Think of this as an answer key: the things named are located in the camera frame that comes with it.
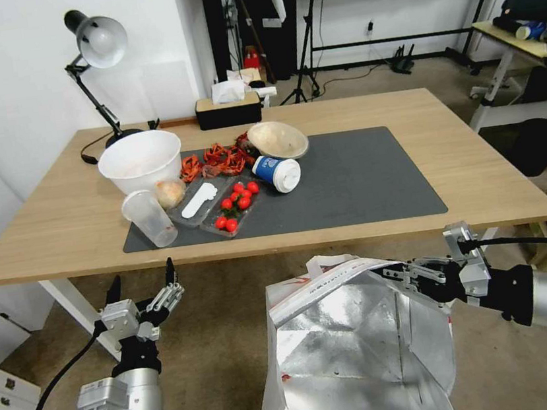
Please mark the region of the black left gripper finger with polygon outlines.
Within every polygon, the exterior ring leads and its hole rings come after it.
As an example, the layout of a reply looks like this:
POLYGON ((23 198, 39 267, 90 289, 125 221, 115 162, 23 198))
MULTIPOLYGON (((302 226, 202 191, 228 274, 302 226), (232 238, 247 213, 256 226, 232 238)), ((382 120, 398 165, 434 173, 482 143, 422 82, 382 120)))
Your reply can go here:
POLYGON ((165 286, 160 289, 157 295, 141 311, 141 322, 161 325, 168 319, 184 294, 185 288, 178 281, 178 276, 170 257, 166 260, 165 266, 165 286))
POLYGON ((106 299, 105 299, 105 306, 109 306, 113 303, 117 303, 121 301, 121 277, 119 275, 116 275, 113 278, 113 281, 107 290, 106 293, 106 299))

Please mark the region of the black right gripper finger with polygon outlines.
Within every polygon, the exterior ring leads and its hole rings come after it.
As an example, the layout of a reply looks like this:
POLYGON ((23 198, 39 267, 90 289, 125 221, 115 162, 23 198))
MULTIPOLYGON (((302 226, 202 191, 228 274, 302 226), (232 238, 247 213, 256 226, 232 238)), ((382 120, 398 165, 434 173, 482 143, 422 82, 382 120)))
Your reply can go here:
POLYGON ((461 266, 451 258, 418 257, 407 261, 403 273, 406 279, 440 279, 456 277, 461 266))
POLYGON ((447 277, 442 271, 407 263, 382 267, 381 277, 411 300, 442 314, 451 314, 451 303, 445 300, 447 277))

